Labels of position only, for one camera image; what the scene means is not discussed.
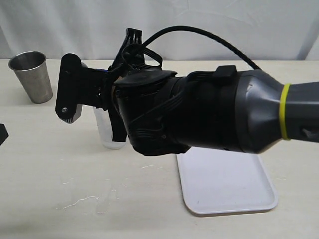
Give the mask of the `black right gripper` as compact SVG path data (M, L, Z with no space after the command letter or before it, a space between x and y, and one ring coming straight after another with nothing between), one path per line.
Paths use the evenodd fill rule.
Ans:
M112 140L120 141L120 116L111 99L113 79L108 72L88 68L72 53L61 58L55 112L62 119L75 114L77 104L102 108L109 114Z

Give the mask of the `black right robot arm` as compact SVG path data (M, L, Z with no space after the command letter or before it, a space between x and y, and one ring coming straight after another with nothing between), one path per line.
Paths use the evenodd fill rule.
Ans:
M179 77L141 55L117 57L104 70L66 54L56 113L73 123L84 105L108 113L111 141L128 140L145 156L191 147L261 153L280 140L319 140L317 82L284 85L260 69L234 65Z

